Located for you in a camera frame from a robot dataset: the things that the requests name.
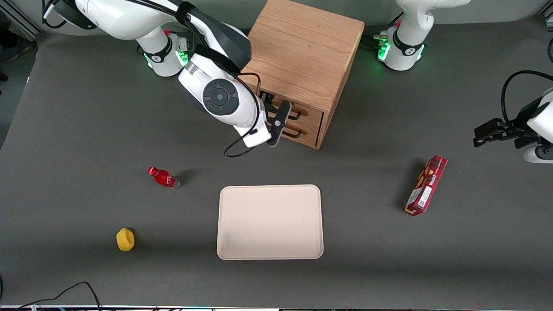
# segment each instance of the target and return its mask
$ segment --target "yellow sponge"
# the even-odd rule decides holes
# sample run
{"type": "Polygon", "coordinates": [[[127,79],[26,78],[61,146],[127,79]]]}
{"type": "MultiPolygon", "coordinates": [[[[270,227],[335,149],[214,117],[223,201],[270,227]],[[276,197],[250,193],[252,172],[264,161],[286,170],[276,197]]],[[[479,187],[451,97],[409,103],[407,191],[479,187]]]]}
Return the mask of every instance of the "yellow sponge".
{"type": "Polygon", "coordinates": [[[117,246],[123,252],[128,252],[134,247],[134,234],[128,228],[123,228],[117,233],[117,246]]]}

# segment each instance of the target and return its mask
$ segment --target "bottle cap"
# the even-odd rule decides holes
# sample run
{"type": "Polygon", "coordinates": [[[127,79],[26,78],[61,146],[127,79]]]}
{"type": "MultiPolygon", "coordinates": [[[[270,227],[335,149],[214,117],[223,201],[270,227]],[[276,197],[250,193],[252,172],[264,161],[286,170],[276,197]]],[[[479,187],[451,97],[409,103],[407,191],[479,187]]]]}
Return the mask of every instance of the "bottle cap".
{"type": "Polygon", "coordinates": [[[148,169],[148,174],[152,176],[156,176],[159,173],[159,169],[156,169],[155,167],[150,167],[148,169]]]}

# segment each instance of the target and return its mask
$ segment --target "black power cord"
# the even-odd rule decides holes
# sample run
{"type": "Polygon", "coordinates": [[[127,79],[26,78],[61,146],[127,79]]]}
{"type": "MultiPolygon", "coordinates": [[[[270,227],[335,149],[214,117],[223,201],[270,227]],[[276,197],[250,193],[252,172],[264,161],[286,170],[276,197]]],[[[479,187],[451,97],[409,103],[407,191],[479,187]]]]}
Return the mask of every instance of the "black power cord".
{"type": "MultiPolygon", "coordinates": [[[[244,72],[244,73],[240,73],[238,75],[241,75],[241,76],[248,76],[248,75],[252,75],[252,76],[256,76],[257,77],[257,81],[258,83],[261,83],[261,77],[258,75],[258,74],[255,74],[255,73],[252,73],[252,72],[244,72]]],[[[242,82],[242,84],[251,92],[252,90],[247,86],[245,85],[245,83],[239,79],[240,82],[242,82]]],[[[254,98],[254,101],[257,100],[257,96],[253,95],[253,98],[254,98]]],[[[250,151],[252,151],[253,149],[255,149],[255,147],[252,147],[252,148],[248,148],[246,151],[240,153],[240,154],[235,154],[235,155],[228,155],[227,152],[232,148],[234,147],[234,145],[236,145],[238,142],[240,142],[241,140],[244,139],[244,137],[246,137],[254,128],[255,128],[255,125],[257,124],[257,121],[259,120],[259,115],[260,115],[260,110],[259,110],[259,105],[256,105],[257,107],[257,117],[255,118],[255,123],[253,123],[253,126],[252,128],[245,134],[245,135],[242,135],[239,139],[235,140],[234,142],[232,142],[226,149],[225,149],[225,152],[224,152],[224,155],[226,157],[229,157],[229,158],[238,158],[238,157],[241,157],[245,154],[248,154],[250,151]]]]}
{"type": "Polygon", "coordinates": [[[46,11],[48,11],[48,8],[50,7],[50,5],[55,6],[58,2],[60,2],[60,0],[49,0],[48,3],[45,3],[44,0],[42,0],[42,15],[40,16],[40,20],[42,21],[43,24],[45,24],[46,26],[48,26],[52,29],[58,29],[58,28],[62,27],[63,25],[65,25],[67,23],[67,21],[64,20],[63,22],[59,23],[58,25],[52,26],[44,18],[44,14],[46,14],[46,11]]]}
{"type": "Polygon", "coordinates": [[[403,12],[399,13],[398,16],[396,16],[394,19],[392,19],[392,21],[388,24],[388,26],[391,26],[391,25],[393,25],[395,22],[397,22],[398,19],[399,19],[401,16],[403,16],[403,12]]]}
{"type": "Polygon", "coordinates": [[[242,84],[248,91],[249,93],[252,95],[252,98],[253,98],[253,102],[255,103],[255,107],[257,109],[257,114],[255,116],[255,121],[253,122],[253,125],[252,127],[248,130],[248,132],[246,132],[244,135],[240,136],[239,139],[235,140],[232,144],[230,144],[226,149],[225,151],[223,152],[223,154],[226,156],[226,157],[229,157],[229,158],[238,158],[238,157],[241,157],[245,154],[248,154],[250,151],[252,151],[253,149],[255,149],[257,146],[255,147],[251,147],[249,149],[247,149],[246,151],[240,153],[240,154],[235,154],[235,155],[228,155],[227,152],[232,148],[234,147],[234,145],[236,145],[239,141],[243,140],[246,136],[248,136],[254,129],[255,129],[255,126],[257,125],[257,122],[259,121],[259,116],[261,115],[261,110],[259,109],[259,105],[261,105],[261,103],[259,103],[257,101],[257,96],[255,95],[255,93],[252,91],[252,89],[249,88],[249,86],[244,82],[242,81],[242,79],[240,79],[238,77],[238,75],[233,75],[234,78],[236,80],[238,80],[238,82],[240,82],[240,84],[242,84]]]}
{"type": "Polygon", "coordinates": [[[507,87],[509,86],[509,83],[518,75],[522,74],[529,74],[529,75],[535,75],[540,76],[542,78],[546,78],[550,81],[553,81],[553,76],[545,74],[543,72],[534,71],[534,70],[521,70],[513,73],[509,78],[507,78],[507,81],[505,81],[505,84],[503,85],[503,90],[501,91],[501,113],[503,114],[503,118],[505,119],[505,123],[509,127],[509,129],[518,137],[524,139],[525,141],[532,141],[529,137],[524,136],[520,131],[515,130],[513,123],[511,120],[509,120],[509,117],[507,116],[507,109],[505,108],[505,94],[507,93],[507,87]]]}
{"type": "Polygon", "coordinates": [[[58,298],[60,298],[63,294],[65,294],[67,291],[81,285],[81,284],[85,284],[88,286],[88,288],[90,289],[90,291],[92,292],[92,295],[94,296],[94,300],[96,302],[96,305],[98,306],[98,311],[101,310],[101,304],[100,304],[100,301],[98,300],[98,296],[96,295],[96,292],[94,291],[94,289],[92,289],[92,286],[90,286],[90,284],[88,282],[79,282],[67,289],[65,289],[63,292],[59,293],[59,295],[57,295],[56,297],[54,298],[47,298],[47,299],[41,299],[41,300],[37,300],[37,301],[33,301],[33,302],[29,302],[29,303],[26,303],[24,305],[22,305],[21,307],[17,308],[17,309],[23,309],[25,307],[28,307],[30,305],[34,305],[34,304],[37,304],[37,303],[41,303],[41,302],[44,302],[44,301],[53,301],[53,300],[56,300],[58,298]]]}

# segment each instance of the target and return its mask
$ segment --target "drawer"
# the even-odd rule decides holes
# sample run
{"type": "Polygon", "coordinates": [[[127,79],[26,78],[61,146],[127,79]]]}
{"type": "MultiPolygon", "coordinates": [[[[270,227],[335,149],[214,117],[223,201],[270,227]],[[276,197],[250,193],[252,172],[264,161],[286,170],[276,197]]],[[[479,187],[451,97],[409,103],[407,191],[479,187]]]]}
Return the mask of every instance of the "drawer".
{"type": "MultiPolygon", "coordinates": [[[[274,95],[273,106],[278,107],[280,106],[280,103],[285,100],[287,99],[282,96],[274,95]]],[[[290,112],[290,118],[288,118],[286,124],[318,133],[321,128],[322,112],[299,103],[295,103],[292,100],[288,101],[292,104],[292,111],[290,112]]]]}
{"type": "Polygon", "coordinates": [[[284,132],[282,134],[282,137],[286,139],[289,139],[296,143],[306,145],[311,148],[315,148],[315,146],[317,145],[318,136],[319,136],[318,132],[311,131],[308,129],[302,129],[290,124],[286,124],[286,126],[284,126],[284,132]]]}

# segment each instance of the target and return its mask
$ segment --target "drawer handle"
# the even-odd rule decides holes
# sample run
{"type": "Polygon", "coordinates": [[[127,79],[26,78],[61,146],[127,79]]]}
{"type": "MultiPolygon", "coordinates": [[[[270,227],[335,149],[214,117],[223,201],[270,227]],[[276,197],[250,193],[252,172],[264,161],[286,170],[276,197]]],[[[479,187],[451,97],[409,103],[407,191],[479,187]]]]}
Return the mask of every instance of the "drawer handle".
{"type": "Polygon", "coordinates": [[[309,114],[307,111],[304,111],[298,108],[296,108],[296,110],[298,111],[298,114],[296,116],[288,116],[288,119],[296,121],[301,116],[307,116],[309,114]]]}
{"type": "Polygon", "coordinates": [[[297,134],[290,134],[290,133],[287,133],[286,131],[282,131],[282,135],[286,135],[288,137],[291,137],[291,138],[300,138],[300,136],[302,134],[307,134],[306,132],[300,130],[300,129],[297,129],[298,133],[297,134]]]}
{"type": "Polygon", "coordinates": [[[300,117],[301,117],[301,111],[298,111],[298,115],[297,115],[297,116],[294,116],[294,117],[293,117],[293,116],[290,115],[290,116],[288,116],[288,119],[296,121],[296,120],[298,120],[300,117]]]}

